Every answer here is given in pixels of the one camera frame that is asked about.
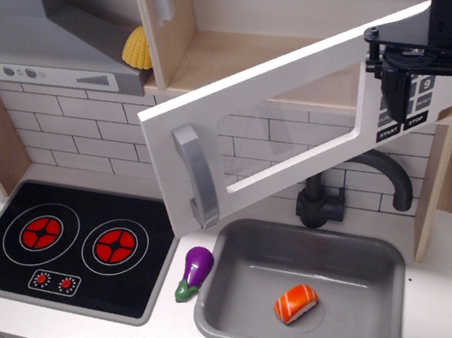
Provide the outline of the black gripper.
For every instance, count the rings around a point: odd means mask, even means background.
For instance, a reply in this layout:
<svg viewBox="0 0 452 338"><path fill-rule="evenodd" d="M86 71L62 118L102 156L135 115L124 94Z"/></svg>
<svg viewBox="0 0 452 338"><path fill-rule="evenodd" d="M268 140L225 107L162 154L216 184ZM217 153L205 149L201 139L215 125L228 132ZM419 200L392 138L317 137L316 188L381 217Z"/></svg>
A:
<svg viewBox="0 0 452 338"><path fill-rule="evenodd" d="M392 119L407 119L410 74L452 77L452 20L428 16L365 30L366 71L381 78L381 92Z"/></svg>

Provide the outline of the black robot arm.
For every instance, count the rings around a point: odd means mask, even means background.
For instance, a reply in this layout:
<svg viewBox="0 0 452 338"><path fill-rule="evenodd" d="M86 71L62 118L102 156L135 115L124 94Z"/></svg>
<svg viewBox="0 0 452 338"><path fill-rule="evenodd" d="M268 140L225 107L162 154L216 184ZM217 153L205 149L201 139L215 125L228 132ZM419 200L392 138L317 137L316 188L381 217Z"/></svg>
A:
<svg viewBox="0 0 452 338"><path fill-rule="evenodd" d="M407 119L412 75L452 77L452 0L431 0L423 12L370 27L364 36L366 71L382 81L385 107L398 123Z"/></svg>

